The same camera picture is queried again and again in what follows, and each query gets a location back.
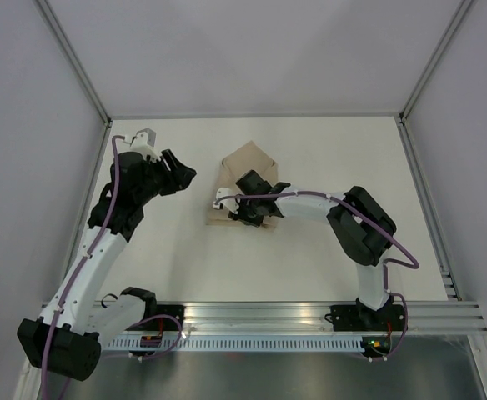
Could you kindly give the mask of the beige cloth napkin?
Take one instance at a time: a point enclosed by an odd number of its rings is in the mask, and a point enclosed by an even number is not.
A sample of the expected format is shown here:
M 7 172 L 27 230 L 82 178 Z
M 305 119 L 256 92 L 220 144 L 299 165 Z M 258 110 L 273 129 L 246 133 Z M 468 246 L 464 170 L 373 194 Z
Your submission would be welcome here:
M 221 161 L 218 178 L 214 184 L 214 197 L 220 188 L 229 188 L 234 193 L 240 193 L 236 181 L 250 170 L 257 172 L 262 179 L 268 181 L 272 186 L 279 181 L 276 161 L 253 141 L 250 141 Z M 273 217 L 265 217 L 261 228 L 273 231 L 278 224 L 276 221 Z M 207 211 L 206 224 L 222 227 L 243 226 L 242 223 L 233 221 L 228 217 L 227 209 L 214 209 L 212 207 Z

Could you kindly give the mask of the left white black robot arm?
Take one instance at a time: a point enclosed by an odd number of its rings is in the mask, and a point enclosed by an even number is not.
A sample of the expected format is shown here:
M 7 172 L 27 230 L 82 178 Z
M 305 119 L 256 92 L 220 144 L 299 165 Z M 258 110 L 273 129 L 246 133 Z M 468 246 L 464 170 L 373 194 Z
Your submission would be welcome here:
M 95 370 L 102 350 L 121 332 L 158 322 L 154 292 L 127 287 L 117 300 L 93 313 L 108 272 L 143 220 L 144 206 L 157 196 L 183 191 L 196 171 L 169 149 L 159 159 L 137 151 L 115 156 L 110 180 L 90 213 L 84 242 L 53 299 L 35 319 L 23 319 L 18 339 L 32 366 L 78 381 Z

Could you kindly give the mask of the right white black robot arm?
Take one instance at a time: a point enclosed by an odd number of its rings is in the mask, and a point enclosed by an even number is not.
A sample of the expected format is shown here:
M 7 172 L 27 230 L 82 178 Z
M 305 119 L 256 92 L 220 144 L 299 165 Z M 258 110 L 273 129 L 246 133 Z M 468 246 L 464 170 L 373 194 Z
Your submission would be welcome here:
M 216 206 L 229 218 L 260 227 L 267 218 L 302 218 L 327 223 L 345 255 L 355 263 L 359 293 L 355 300 L 359 323 L 376 329 L 393 305 L 387 289 L 384 255 L 397 227 L 391 217 L 362 187 L 333 194 L 304 191 L 288 182 L 271 185 L 250 170 L 237 182 L 238 193 L 220 188 Z

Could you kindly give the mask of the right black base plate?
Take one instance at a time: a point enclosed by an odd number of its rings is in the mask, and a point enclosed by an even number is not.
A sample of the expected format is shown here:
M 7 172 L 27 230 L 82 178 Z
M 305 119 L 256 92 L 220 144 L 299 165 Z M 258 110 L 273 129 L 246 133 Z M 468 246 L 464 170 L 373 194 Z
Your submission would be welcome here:
M 402 331 L 406 316 L 404 307 L 392 304 L 378 311 L 366 306 L 332 305 L 324 320 L 331 323 L 335 332 L 378 332 Z

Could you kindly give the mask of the left aluminium frame post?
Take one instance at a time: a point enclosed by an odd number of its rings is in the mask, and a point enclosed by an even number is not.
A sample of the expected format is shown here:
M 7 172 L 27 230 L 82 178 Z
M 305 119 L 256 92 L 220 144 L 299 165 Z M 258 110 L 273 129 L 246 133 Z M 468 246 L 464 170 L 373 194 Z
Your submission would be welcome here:
M 104 126 L 109 126 L 112 119 L 103 105 L 91 79 L 89 78 L 77 52 L 73 48 L 63 25 L 59 21 L 52 4 L 48 0 L 33 1 L 43 21 L 48 27 L 48 31 L 56 41 L 60 51 L 63 53 L 69 67 L 72 69 L 81 89 L 87 97 L 90 105 L 97 113 Z

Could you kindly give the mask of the aluminium frame post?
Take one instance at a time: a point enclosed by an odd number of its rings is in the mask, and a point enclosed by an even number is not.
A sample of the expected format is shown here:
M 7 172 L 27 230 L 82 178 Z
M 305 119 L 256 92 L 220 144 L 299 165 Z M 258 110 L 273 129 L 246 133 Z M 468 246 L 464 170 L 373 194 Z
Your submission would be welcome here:
M 48 31 L 56 41 L 60 51 L 63 53 L 69 67 L 72 69 L 81 89 L 87 97 L 90 105 L 97 113 L 104 126 L 109 126 L 112 119 L 103 105 L 91 79 L 89 78 L 77 52 L 73 48 L 63 25 L 59 21 L 52 4 L 48 0 L 33 1 L 43 21 L 48 27 Z
M 458 7 L 455 9 L 436 47 L 431 53 L 428 62 L 424 66 L 421 75 L 416 81 L 413 90 L 408 96 L 404 106 L 399 111 L 396 118 L 396 122 L 398 124 L 405 124 L 409 115 L 414 111 L 414 107 L 418 103 L 424 90 L 434 76 L 438 66 L 442 63 L 444 56 L 450 49 L 452 42 L 454 41 L 459 30 L 465 23 L 476 3 L 477 1 L 475 0 L 461 0 L 459 2 Z

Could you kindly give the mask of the aluminium mounting rail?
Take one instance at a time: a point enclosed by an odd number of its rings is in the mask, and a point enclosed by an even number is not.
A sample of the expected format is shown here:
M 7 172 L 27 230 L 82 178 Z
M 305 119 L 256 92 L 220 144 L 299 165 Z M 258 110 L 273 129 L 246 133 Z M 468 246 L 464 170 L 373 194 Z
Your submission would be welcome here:
M 185 302 L 185 331 L 199 335 L 331 333 L 329 302 Z M 471 301 L 408 302 L 409 335 L 486 334 L 481 308 Z

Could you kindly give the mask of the right aluminium frame post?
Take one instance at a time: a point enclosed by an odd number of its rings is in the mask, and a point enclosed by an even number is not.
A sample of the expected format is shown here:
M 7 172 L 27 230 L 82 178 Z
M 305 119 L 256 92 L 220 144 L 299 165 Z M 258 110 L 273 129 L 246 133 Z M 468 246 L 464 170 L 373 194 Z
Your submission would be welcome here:
M 404 106 L 399 111 L 396 118 L 396 122 L 398 124 L 405 124 L 409 115 L 414 111 L 414 107 L 418 103 L 424 90 L 434 76 L 438 66 L 442 63 L 444 56 L 450 49 L 452 42 L 454 41 L 459 30 L 465 23 L 476 3 L 477 1 L 475 0 L 461 0 L 459 2 L 458 7 L 455 9 L 436 47 L 431 53 L 428 62 L 424 66 L 421 75 L 416 81 L 413 90 L 408 96 Z

